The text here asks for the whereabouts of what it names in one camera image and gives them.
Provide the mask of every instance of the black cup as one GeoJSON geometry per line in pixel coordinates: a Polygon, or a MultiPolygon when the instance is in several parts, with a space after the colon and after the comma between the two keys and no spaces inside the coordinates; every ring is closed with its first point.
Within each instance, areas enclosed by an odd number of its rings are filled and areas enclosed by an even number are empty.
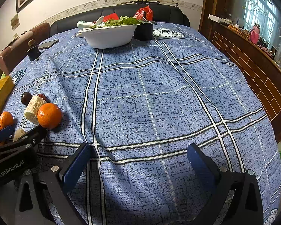
{"type": "Polygon", "coordinates": [[[138,25],[134,31],[134,39],[137,40],[152,40],[153,24],[138,25]]]}
{"type": "Polygon", "coordinates": [[[39,51],[38,46],[34,46],[27,51],[27,54],[28,54],[30,61],[32,62],[41,55],[41,52],[39,51]]]}

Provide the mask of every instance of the leather couch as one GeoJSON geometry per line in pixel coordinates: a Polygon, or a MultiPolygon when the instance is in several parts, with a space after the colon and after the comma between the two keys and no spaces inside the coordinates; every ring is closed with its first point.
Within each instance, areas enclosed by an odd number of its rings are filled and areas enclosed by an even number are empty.
{"type": "Polygon", "coordinates": [[[35,39],[37,44],[49,38],[50,24],[43,23],[31,30],[27,31],[24,35],[20,36],[17,40],[11,42],[0,53],[0,69],[5,75],[9,73],[27,56],[26,51],[29,49],[28,41],[35,39]]]}
{"type": "Polygon", "coordinates": [[[100,16],[106,16],[112,13],[116,13],[118,17],[132,17],[138,9],[141,7],[146,7],[147,5],[149,5],[153,11],[153,20],[157,22],[168,22],[189,27],[189,20],[187,16],[184,15],[178,7],[162,5],[159,3],[140,3],[97,8],[58,20],[51,25],[50,36],[77,28],[77,22],[79,20],[93,22],[96,21],[100,16]]]}
{"type": "MultiPolygon", "coordinates": [[[[103,7],[93,9],[84,13],[79,13],[66,17],[64,19],[54,22],[51,27],[48,23],[43,23],[27,31],[23,36],[16,41],[10,43],[0,54],[0,69],[9,75],[9,73],[23,60],[27,55],[26,51],[29,49],[28,41],[35,39],[37,44],[43,40],[64,31],[77,28],[77,22],[83,20],[86,22],[96,21],[100,16],[106,16],[111,13],[116,13],[120,16],[133,16],[141,7],[146,7],[147,4],[126,4],[119,6],[103,7]]],[[[162,5],[159,3],[151,3],[149,7],[153,11],[153,20],[157,22],[169,22],[179,25],[189,26],[189,20],[186,15],[182,13],[180,8],[169,5],[162,5]]]]}

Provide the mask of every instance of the smartphone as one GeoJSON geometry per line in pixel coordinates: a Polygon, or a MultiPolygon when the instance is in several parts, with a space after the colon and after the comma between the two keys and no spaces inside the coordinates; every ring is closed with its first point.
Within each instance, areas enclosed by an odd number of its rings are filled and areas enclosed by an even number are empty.
{"type": "Polygon", "coordinates": [[[39,45],[39,50],[48,49],[51,46],[55,45],[57,42],[59,42],[59,40],[47,41],[47,42],[39,45]]]}

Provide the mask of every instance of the circular logo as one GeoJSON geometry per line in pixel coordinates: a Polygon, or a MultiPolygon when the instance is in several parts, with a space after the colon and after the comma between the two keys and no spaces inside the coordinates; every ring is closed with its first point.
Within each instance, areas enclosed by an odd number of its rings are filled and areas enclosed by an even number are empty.
{"type": "Polygon", "coordinates": [[[24,74],[26,72],[26,68],[24,70],[19,70],[16,71],[15,73],[13,73],[10,77],[14,83],[14,85],[16,85],[17,83],[19,83],[19,81],[23,78],[24,74]]]}
{"type": "Polygon", "coordinates": [[[278,209],[277,208],[271,210],[270,216],[263,223],[263,225],[271,225],[275,221],[277,213],[278,213],[278,209]]]}
{"type": "Polygon", "coordinates": [[[153,35],[158,37],[184,37],[184,34],[166,28],[153,29],[153,35]]]}

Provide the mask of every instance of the blue tablecloth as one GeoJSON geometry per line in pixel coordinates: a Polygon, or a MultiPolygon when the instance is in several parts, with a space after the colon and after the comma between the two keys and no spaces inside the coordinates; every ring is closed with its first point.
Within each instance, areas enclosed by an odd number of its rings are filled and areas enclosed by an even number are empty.
{"type": "Polygon", "coordinates": [[[189,224],[208,199],[186,157],[190,143],[219,166],[254,170],[264,220],[275,216],[277,144],[235,64],[181,25],[158,23],[153,40],[104,50],[89,47],[77,31],[49,38],[60,42],[13,70],[16,86],[4,110],[26,131],[34,124],[23,117],[23,92],[45,94],[63,111],[61,125],[39,145],[38,170],[60,165],[82,142],[91,144],[92,159],[69,193],[89,224],[189,224]]]}

